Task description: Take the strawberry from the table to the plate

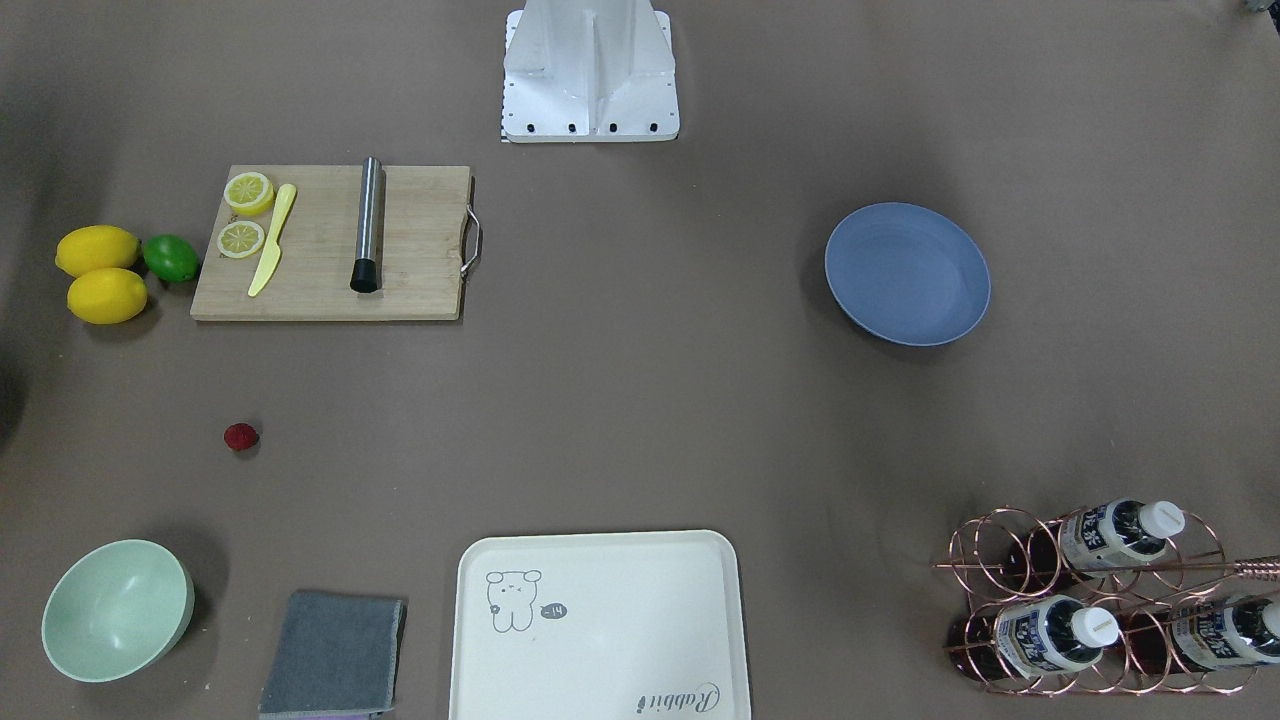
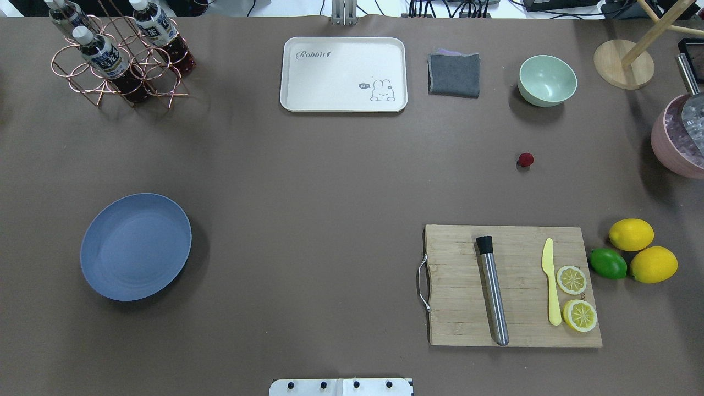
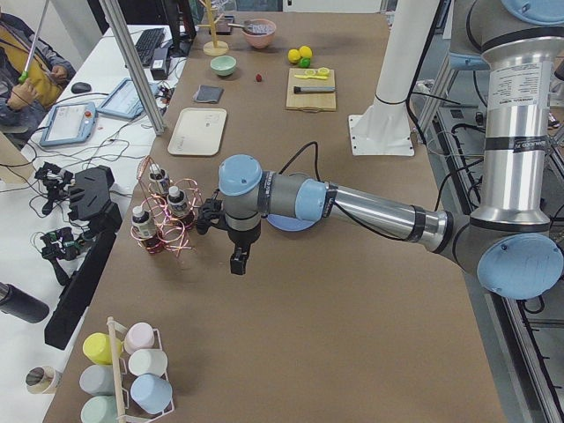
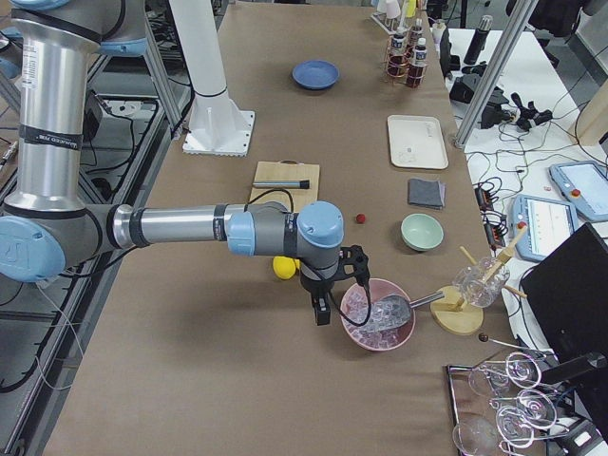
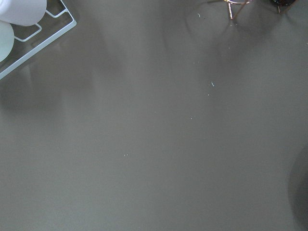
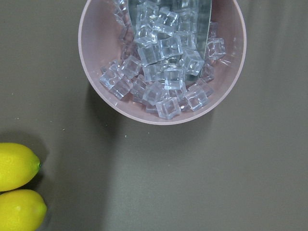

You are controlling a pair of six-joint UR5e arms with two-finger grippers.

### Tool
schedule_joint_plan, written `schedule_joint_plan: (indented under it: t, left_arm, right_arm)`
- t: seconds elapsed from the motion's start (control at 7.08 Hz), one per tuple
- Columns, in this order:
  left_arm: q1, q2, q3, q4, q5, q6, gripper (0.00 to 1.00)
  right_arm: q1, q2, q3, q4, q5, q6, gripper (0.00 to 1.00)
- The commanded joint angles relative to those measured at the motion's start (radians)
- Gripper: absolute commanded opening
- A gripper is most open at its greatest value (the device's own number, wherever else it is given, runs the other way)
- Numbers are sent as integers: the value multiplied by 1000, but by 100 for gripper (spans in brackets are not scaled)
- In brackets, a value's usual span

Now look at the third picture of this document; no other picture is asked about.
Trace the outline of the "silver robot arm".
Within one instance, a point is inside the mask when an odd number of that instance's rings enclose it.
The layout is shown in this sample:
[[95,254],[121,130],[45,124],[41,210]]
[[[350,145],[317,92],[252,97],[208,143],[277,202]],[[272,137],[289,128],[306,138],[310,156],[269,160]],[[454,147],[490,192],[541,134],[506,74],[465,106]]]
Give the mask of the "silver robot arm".
[[238,154],[220,165],[219,191],[201,207],[197,231],[226,231],[234,243],[231,271],[241,275],[264,217],[316,222],[338,215],[393,241],[422,244],[500,296],[539,296],[563,272],[562,252],[540,208],[549,85],[562,48],[560,1],[455,2],[454,63],[482,58],[490,69],[481,200],[469,215],[265,171]]

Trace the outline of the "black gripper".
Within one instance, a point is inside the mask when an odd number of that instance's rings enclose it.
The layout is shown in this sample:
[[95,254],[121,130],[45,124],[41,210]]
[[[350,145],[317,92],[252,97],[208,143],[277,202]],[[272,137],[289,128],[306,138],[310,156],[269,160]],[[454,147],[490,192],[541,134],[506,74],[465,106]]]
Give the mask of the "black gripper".
[[[215,189],[211,197],[206,198],[199,207],[196,230],[200,235],[207,234],[211,227],[226,230],[225,213],[222,209],[222,200],[218,199],[219,189]],[[230,257],[230,271],[235,275],[246,273],[247,251],[242,247],[235,247]]]

